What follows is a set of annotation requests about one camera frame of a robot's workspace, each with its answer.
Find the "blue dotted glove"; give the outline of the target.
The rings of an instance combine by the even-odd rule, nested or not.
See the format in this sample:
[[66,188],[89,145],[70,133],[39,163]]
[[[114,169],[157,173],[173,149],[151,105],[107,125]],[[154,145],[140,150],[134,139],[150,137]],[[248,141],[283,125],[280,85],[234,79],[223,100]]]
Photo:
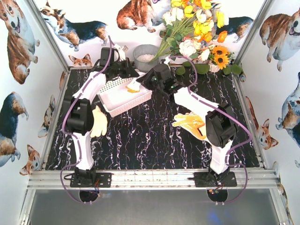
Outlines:
[[140,91],[140,83],[136,81],[136,78],[132,79],[132,81],[126,86],[128,92],[137,93]]

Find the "white perforated storage basket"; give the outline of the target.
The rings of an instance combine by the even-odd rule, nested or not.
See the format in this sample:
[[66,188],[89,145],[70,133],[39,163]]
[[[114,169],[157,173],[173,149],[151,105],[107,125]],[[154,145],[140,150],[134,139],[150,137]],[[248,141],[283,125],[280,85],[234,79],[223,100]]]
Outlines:
[[108,81],[98,92],[99,99],[111,117],[116,117],[140,104],[145,103],[152,97],[152,91],[140,85],[137,93],[128,92],[126,86],[134,78],[117,78]]

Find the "beige knit glove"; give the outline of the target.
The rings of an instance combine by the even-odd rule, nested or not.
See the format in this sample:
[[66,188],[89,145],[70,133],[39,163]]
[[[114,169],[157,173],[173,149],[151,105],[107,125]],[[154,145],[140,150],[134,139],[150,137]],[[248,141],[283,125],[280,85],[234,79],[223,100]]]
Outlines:
[[106,135],[108,124],[106,115],[100,110],[98,105],[94,110],[92,110],[92,113],[94,117],[94,123],[90,132],[91,138]]

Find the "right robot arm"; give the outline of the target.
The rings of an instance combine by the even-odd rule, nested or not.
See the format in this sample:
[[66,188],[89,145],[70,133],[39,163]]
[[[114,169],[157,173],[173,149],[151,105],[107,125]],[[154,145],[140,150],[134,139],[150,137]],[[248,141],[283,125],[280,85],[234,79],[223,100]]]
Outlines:
[[210,168],[216,174],[228,169],[225,158],[237,133],[237,125],[228,104],[213,103],[195,94],[171,74],[166,64],[156,65],[136,82],[187,108],[188,113],[174,116],[173,127],[181,127],[198,140],[211,145]]

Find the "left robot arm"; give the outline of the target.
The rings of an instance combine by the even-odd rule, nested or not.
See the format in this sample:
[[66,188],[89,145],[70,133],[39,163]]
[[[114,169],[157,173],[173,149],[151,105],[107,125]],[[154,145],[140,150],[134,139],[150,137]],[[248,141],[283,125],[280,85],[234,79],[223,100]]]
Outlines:
[[67,111],[62,131],[73,138],[76,152],[74,166],[78,170],[91,170],[94,166],[90,148],[90,132],[94,125],[91,103],[97,93],[108,81],[140,76],[131,66],[129,58],[125,56],[127,49],[126,46],[119,45],[103,48],[101,58],[91,69],[86,82],[73,96],[65,97],[63,100],[63,106],[67,107]]

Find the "grey metal bucket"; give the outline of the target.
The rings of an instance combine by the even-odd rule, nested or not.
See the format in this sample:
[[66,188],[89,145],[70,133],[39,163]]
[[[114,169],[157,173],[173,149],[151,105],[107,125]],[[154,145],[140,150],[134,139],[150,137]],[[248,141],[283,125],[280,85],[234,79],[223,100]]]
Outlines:
[[159,59],[154,59],[158,53],[155,45],[139,45],[133,51],[135,67],[141,72],[148,72],[159,63]]

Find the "orange dotted glove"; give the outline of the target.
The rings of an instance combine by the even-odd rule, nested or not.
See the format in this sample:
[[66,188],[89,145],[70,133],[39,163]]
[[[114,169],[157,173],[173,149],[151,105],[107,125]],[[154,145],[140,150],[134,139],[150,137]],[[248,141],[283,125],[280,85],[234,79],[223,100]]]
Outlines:
[[178,113],[174,116],[172,126],[183,128],[198,140],[204,141],[207,138],[206,132],[201,131],[201,128],[205,128],[205,122],[199,115],[193,112],[186,114]]

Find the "artificial flower bouquet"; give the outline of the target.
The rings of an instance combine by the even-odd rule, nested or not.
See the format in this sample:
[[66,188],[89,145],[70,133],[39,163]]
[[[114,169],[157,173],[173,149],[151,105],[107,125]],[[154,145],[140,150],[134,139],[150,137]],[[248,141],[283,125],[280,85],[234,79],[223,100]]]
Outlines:
[[230,35],[230,19],[215,0],[172,0],[163,14],[164,30],[153,59],[162,56],[186,57],[195,63],[207,63],[211,71],[227,75],[233,70],[234,53],[223,42]]

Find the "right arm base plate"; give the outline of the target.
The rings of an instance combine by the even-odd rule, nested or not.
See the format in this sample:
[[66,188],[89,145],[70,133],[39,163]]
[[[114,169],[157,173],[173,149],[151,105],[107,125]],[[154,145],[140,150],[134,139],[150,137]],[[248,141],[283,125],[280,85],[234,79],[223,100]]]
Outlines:
[[225,175],[215,175],[209,172],[195,172],[193,177],[188,178],[193,180],[197,188],[208,188],[208,187],[236,187],[237,181],[234,172],[229,172]]

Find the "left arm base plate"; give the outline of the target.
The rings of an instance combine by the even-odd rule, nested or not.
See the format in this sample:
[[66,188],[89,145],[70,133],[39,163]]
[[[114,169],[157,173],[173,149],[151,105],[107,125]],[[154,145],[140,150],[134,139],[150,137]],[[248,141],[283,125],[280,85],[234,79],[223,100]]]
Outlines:
[[85,178],[85,177],[76,177],[72,176],[70,187],[71,188],[110,188],[112,182],[112,174],[108,172],[97,172],[96,177]]

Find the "aluminium front rail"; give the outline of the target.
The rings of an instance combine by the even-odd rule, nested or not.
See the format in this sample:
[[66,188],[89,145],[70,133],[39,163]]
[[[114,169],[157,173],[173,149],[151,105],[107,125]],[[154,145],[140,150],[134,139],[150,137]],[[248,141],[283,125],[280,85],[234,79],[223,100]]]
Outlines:
[[[279,184],[279,176],[275,170],[262,168],[233,168],[234,177],[230,181],[236,183],[230,188],[274,188]],[[37,171],[29,177],[27,189],[63,189],[72,190],[70,181],[64,180],[70,171]],[[107,185],[101,182],[99,188],[112,190],[142,189],[196,189],[211,188],[214,183],[208,181],[207,169],[170,169],[170,170],[112,170],[104,171],[110,175]]]

